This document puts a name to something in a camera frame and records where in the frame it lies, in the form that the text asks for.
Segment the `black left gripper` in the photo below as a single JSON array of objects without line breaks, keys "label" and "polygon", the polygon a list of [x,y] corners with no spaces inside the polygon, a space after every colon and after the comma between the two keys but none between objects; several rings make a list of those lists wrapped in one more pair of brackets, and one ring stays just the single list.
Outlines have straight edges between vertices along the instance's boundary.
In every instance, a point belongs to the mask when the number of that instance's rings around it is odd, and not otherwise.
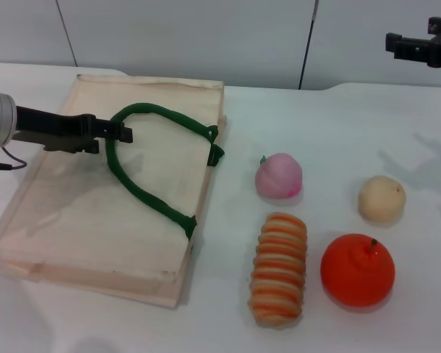
[{"label": "black left gripper", "polygon": [[99,141],[96,137],[133,143],[132,129],[125,127],[124,123],[105,121],[91,114],[58,115],[17,107],[13,140],[39,144],[45,151],[98,154]]}]

